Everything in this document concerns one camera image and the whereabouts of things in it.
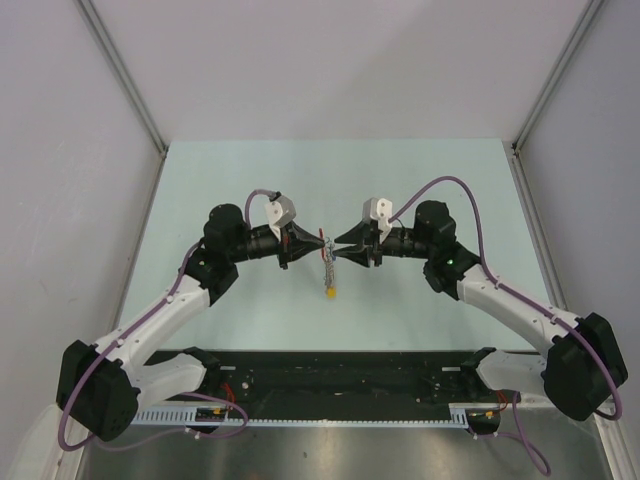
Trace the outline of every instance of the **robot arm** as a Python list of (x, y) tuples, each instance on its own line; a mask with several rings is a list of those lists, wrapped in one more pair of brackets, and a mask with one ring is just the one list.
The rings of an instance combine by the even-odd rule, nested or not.
[[(446, 204), (422, 202), (416, 208), (413, 228), (392, 227), (391, 218), (392, 202), (368, 200), (362, 221), (335, 239), (352, 245), (335, 255), (364, 267), (380, 266), (384, 256), (425, 260), (423, 273), (435, 292), (483, 310), (540, 353), (482, 349), (462, 366), (471, 384), (479, 379), (491, 390), (546, 395), (565, 415), (585, 420), (611, 394), (594, 353), (616, 387), (626, 381), (627, 370), (607, 320), (593, 313), (582, 319), (535, 301), (488, 273), (480, 257), (456, 240), (456, 223)], [(585, 347), (569, 330), (578, 332), (589, 345)]]
[[(145, 364), (182, 325), (224, 295), (238, 278), (236, 263), (277, 256), (280, 267), (287, 269), (288, 263), (324, 246), (322, 239), (293, 222), (296, 212), (288, 198), (278, 195), (266, 210), (269, 223), (249, 229), (237, 206), (215, 207), (204, 237), (185, 256), (178, 279), (156, 302), (93, 345), (78, 340), (67, 348), (59, 407), (65, 409), (71, 399), (70, 415), (109, 441), (138, 411), (216, 382), (216, 377), (219, 381), (217, 359), (197, 348), (157, 365)], [(83, 382), (86, 372), (90, 374)]]

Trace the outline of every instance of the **white wall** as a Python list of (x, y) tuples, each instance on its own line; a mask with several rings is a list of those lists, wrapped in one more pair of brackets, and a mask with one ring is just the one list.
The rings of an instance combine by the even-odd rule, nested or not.
[(609, 2), (525, 145), (525, 171), (570, 306), (613, 324), (640, 436), (640, 3)]
[(172, 140), (513, 140), (587, 0), (96, 0)]
[(70, 0), (0, 15), (0, 478), (114, 318), (159, 158)]

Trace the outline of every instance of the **metal floor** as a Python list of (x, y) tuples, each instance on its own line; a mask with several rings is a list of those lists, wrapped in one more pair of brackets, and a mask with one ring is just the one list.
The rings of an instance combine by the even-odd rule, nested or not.
[[(556, 480), (611, 479), (592, 420), (571, 422), (555, 410), (521, 410), (529, 439)], [(502, 431), (515, 431), (509, 411)], [(157, 432), (132, 427), (117, 444)], [(372, 480), (541, 479), (522, 446), (509, 439), (474, 441), (463, 430), (415, 428), (254, 427), (227, 440), (182, 434), (125, 453), (92, 446), (83, 480)]]

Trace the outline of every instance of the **light green tabletop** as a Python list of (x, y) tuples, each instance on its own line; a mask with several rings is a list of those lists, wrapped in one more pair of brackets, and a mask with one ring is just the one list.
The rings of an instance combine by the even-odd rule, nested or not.
[[(399, 209), (441, 175), (465, 180), (479, 204), (492, 269), (514, 286), (547, 298), (502, 143), (475, 140), (174, 142), (144, 235), (121, 323), (152, 302), (202, 236), (209, 211), (241, 208), (255, 188), (280, 190), (296, 205), (296, 223), (338, 236), (361, 217), (362, 203), (385, 197)], [(436, 186), (425, 199), (447, 202), (458, 238), (477, 252), (464, 192)], [(257, 197), (252, 223), (266, 223)], [(413, 208), (402, 220), (413, 225)], [(324, 266), (314, 252), (278, 267), (275, 258), (238, 265), (240, 278), (212, 308), (179, 330), (166, 348), (258, 350), (530, 349), (497, 320), (431, 291), (423, 262), (385, 258), (364, 269), (335, 264), (337, 298), (324, 293)]]

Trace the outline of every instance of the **metal frame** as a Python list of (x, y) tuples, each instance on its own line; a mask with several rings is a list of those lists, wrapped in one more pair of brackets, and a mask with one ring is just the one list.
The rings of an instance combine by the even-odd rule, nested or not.
[[(104, 21), (100, 17), (95, 5), (93, 4), (93, 1), (74, 0), (74, 2), (78, 7), (81, 16), (85, 20), (88, 29), (96, 40), (98, 47), (104, 54), (106, 62), (116, 76), (118, 83), (122, 87), (123, 94), (129, 100), (147, 135), (149, 136), (151, 142), (153, 143), (155, 149), (158, 151), (162, 159), (162, 163), (160, 164), (155, 175), (154, 188), (146, 206), (145, 219), (141, 225), (135, 254), (131, 261), (125, 286), (123, 288), (121, 302), (118, 307), (118, 313), (114, 320), (117, 321), (117, 318), (120, 315), (122, 307), (124, 305), (124, 299), (126, 298), (126, 293), (129, 288), (136, 258), (140, 251), (142, 237), (146, 228), (151, 207), (153, 205), (153, 200), (155, 198), (158, 184), (160, 182), (162, 165), (164, 163), (164, 159), (166, 158), (168, 145), (162, 138), (155, 120), (153, 119), (146, 103), (144, 102), (139, 89), (137, 88), (129, 70), (127, 69), (122, 56), (118, 52)], [(592, 29), (593, 25), (599, 18), (599, 15), (601, 14), (603, 8), (607, 3), (608, 0), (590, 0), (586, 5), (569, 39), (563, 47), (560, 56), (556, 60), (549, 76), (547, 77), (547, 80), (545, 81), (540, 94), (534, 102), (533, 107), (529, 111), (529, 114), (527, 115), (527, 118), (524, 121), (517, 137), (511, 143), (510, 148), (505, 147), (505, 152), (509, 161), (509, 167), (512, 171), (516, 190), (522, 204), (522, 209), (524, 211), (531, 238), (534, 243), (536, 255), (538, 256), (538, 261), (545, 281), (547, 292), (552, 302), (556, 306), (563, 309), (567, 308), (565, 296), (562, 292), (562, 286), (558, 278), (557, 270), (553, 263), (552, 255), (550, 253), (549, 245), (544, 234), (540, 216), (536, 209), (534, 199), (531, 195), (531, 190), (526, 175), (522, 168), (521, 150), (527, 139), (529, 138), (544, 109), (553, 97), (553, 94), (555, 93), (558, 85), (564, 77), (578, 49), (585, 41), (589, 31)], [(637, 465), (637, 460), (635, 458), (635, 454), (629, 448), (630, 440), (625, 432), (624, 425), (604, 422), (602, 419), (597, 419), (597, 424), (614, 478), (616, 480), (640, 478), (640, 475), (638, 473), (639, 468)]]
[(538, 94), (538, 98), (536, 98), (536, 101), (533, 103), (533, 107), (529, 111), (522, 128), (520, 128), (518, 135), (513, 141), (513, 149), (516, 154), (522, 150), (523, 145), (529, 138), (529, 134), (535, 127), (540, 115), (564, 77), (571, 60), (575, 57), (576, 52), (583, 44), (587, 34), (591, 31), (591, 28), (598, 19), (600, 12), (602, 12), (602, 9), (608, 1), (609, 0), (590, 0), (582, 11), (576, 26), (573, 28), (571, 35), (569, 35), (569, 39), (562, 48), (560, 56), (553, 65), (551, 73), (549, 73), (547, 80), (542, 86), (542, 90)]
[(160, 130), (156, 125), (146, 103), (142, 99), (140, 90), (133, 81), (127, 66), (122, 60), (122, 56), (118, 52), (118, 49), (107, 30), (104, 21), (100, 17), (100, 14), (96, 10), (92, 0), (74, 0), (76, 6), (80, 11), (80, 15), (87, 24), (87, 28), (93, 35), (98, 47), (104, 54), (107, 64), (113, 71), (118, 83), (122, 87), (122, 92), (127, 97), (127, 100), (131, 103), (133, 110), (140, 119), (142, 126), (144, 127), (147, 135), (154, 147), (164, 159), (167, 153), (167, 143), (163, 140)]

